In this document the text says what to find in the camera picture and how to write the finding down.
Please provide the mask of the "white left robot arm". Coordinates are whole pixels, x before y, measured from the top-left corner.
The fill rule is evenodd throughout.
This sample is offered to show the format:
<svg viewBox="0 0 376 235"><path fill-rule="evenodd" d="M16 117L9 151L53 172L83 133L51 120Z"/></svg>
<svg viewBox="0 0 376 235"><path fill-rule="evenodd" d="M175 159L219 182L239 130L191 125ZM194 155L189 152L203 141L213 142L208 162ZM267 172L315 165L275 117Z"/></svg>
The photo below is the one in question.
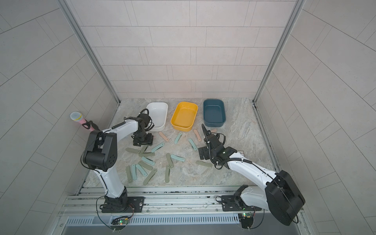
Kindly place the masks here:
<svg viewBox="0 0 376 235"><path fill-rule="evenodd" d="M94 171L106 190L103 213L124 212L129 208L127 189L120 181L115 163L118 157L118 141L131 135L134 146L151 146L154 127L149 110L143 109L137 117L125 117L124 121L107 130L90 133L81 156L84 167Z"/></svg>

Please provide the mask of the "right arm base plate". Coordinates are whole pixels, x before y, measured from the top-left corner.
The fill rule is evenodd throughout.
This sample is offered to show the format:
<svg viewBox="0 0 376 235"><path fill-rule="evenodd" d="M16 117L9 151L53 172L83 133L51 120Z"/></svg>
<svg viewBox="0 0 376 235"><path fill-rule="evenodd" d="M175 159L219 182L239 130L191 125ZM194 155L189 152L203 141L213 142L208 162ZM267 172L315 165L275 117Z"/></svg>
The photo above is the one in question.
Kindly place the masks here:
<svg viewBox="0 0 376 235"><path fill-rule="evenodd" d="M240 212L240 211L261 211L262 209L256 206L247 206L239 196L223 195L217 196L215 200L222 205L224 212Z"/></svg>

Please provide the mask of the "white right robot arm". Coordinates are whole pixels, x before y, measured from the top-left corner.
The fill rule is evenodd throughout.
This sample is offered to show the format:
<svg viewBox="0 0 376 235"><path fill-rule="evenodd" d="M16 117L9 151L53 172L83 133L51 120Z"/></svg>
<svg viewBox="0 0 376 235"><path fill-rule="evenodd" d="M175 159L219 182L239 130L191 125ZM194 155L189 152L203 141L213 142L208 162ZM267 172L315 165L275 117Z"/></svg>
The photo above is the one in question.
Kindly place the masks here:
<svg viewBox="0 0 376 235"><path fill-rule="evenodd" d="M204 141L204 153L215 167L235 171L260 188L260 193L254 193L249 186L243 185L236 191L235 203L241 210L256 206L269 210L286 226L299 222L294 219L306 201L288 172L275 172L254 163L234 148L224 147L215 135L209 135Z"/></svg>

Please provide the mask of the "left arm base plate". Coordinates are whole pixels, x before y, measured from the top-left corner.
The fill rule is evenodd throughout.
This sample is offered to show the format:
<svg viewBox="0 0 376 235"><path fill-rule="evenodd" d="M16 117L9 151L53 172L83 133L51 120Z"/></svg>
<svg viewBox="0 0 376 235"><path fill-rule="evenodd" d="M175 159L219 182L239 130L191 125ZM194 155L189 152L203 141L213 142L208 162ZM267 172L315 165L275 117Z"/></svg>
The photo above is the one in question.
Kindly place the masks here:
<svg viewBox="0 0 376 235"><path fill-rule="evenodd" d="M99 208L102 213L126 213L126 212L142 212L145 197L105 197L104 204Z"/></svg>

